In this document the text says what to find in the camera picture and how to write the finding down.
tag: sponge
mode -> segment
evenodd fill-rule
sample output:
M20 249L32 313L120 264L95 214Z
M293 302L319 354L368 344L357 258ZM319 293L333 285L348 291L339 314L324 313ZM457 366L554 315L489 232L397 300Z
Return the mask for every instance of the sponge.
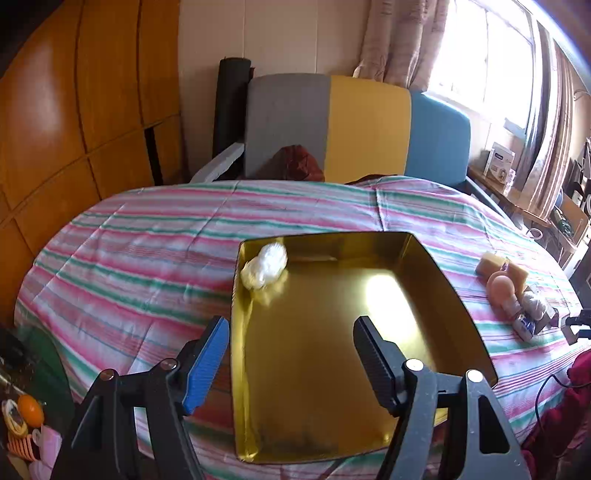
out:
M508 260L505 257L495 255L493 252L485 252L476 266L476 273L488 280L494 272L498 272L507 262Z
M525 282L527 281L529 272L513 262L509 262L506 271L507 277L513 281L513 285L515 286L515 295L520 298L525 290Z

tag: gray cushion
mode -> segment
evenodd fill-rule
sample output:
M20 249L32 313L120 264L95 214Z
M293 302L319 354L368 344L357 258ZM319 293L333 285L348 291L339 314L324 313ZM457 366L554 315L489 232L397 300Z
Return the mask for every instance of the gray cushion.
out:
M246 110L247 178L278 179L281 165L269 160L282 147L302 145L324 168L330 77L280 73L251 80Z

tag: blue cushion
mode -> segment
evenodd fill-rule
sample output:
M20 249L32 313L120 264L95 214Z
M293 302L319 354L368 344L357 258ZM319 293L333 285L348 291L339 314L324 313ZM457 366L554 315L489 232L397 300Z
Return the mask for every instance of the blue cushion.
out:
M411 92L410 143L404 174L456 187L466 178L470 120L454 107Z

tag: striped bedsheet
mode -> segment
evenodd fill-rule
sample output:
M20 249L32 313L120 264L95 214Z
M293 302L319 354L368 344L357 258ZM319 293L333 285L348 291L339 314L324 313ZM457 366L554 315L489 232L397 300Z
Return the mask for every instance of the striped bedsheet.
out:
M23 281L15 321L54 339L81 400L98 372L145 371L199 337L214 315L229 318L240 241L337 231L409 231L453 284L491 355L495 392L519 440L535 423L543 379L564 376L587 343L569 346L557 329L523 343L495 315L474 269L487 250L530 272L562 316L580 303L556 262L475 199L408 177L357 186L286 181L220 181L139 189L104 200L66 225ZM550 383L540 399L560 399ZM150 451L143 412L137 429ZM189 421L191 439L210 478L305 479L375 477L384 452L299 465L248 465L234 454L229 363L205 405Z

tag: window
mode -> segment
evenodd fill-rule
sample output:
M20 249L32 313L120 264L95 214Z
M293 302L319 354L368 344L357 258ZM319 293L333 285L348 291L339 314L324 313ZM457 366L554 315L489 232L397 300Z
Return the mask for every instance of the window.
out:
M429 91L525 130L533 51L528 13L512 0L451 0Z

